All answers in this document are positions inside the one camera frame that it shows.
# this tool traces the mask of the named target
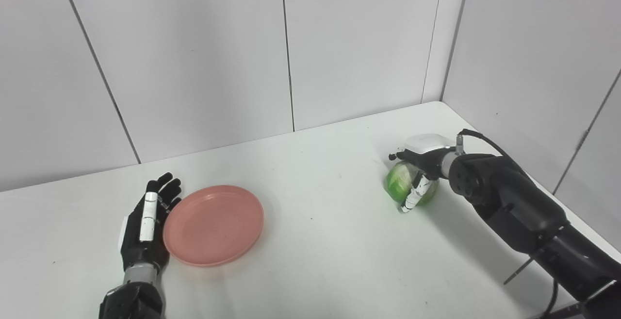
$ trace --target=robotic hand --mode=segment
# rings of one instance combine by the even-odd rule
[[[162,317],[163,297],[156,283],[169,259],[162,230],[168,214],[180,201],[180,184],[171,173],[148,182],[147,192],[127,218],[120,250],[123,285],[106,293],[99,306],[99,319]]]
[[[501,156],[464,153],[463,136],[485,140]],[[581,311],[587,319],[619,318],[621,313],[621,264],[576,230],[565,211],[530,180],[503,149],[476,131],[464,129],[456,146],[440,135],[411,138],[406,148],[389,156],[417,166],[429,180],[447,179],[451,189],[466,198],[483,221],[513,250],[527,253],[531,261],[555,280],[579,304],[566,312],[552,313],[567,318]]]

